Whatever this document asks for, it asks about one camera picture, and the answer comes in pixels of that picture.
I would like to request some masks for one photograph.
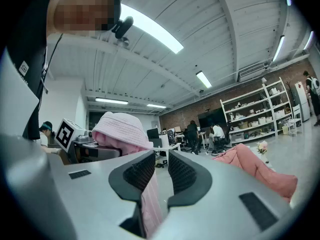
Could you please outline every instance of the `trash can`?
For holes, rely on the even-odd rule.
[[[289,127],[288,126],[282,126],[283,134],[288,135],[289,134]]]

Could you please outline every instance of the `teal headband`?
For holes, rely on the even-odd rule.
[[[49,125],[46,125],[45,123],[43,123],[42,126],[46,127],[48,130],[50,130],[52,132],[52,129]]]

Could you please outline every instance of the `red fabric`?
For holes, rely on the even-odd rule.
[[[243,169],[277,192],[288,203],[290,203],[291,197],[297,188],[298,178],[296,176],[281,174],[271,170],[242,143],[213,159]]]

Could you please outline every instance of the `person in white shirt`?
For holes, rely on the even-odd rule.
[[[210,126],[209,141],[213,149],[215,148],[215,137],[220,139],[225,138],[224,130],[222,130],[222,128],[218,124]]]
[[[40,138],[36,139],[35,142],[41,145],[42,149],[46,153],[58,153],[59,148],[49,148],[48,138],[52,132],[52,123],[49,121],[44,122],[39,128]]]

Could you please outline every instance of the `white wall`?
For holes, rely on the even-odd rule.
[[[320,53],[315,45],[312,45],[312,47],[309,50],[309,53],[310,56],[308,57],[308,60],[314,69],[316,78],[320,79]]]
[[[54,131],[63,118],[75,122],[81,127],[86,127],[87,105],[82,96],[84,80],[73,77],[59,77],[51,80],[45,79],[45,86],[49,92],[42,94],[39,110],[39,125],[50,121]]]
[[[131,114],[131,115],[140,120],[143,130],[146,133],[147,133],[147,130],[150,130],[152,128],[152,125],[151,125],[152,121],[158,121],[158,124],[160,126],[160,119],[158,115],[148,115],[148,114],[138,114],[138,113]]]

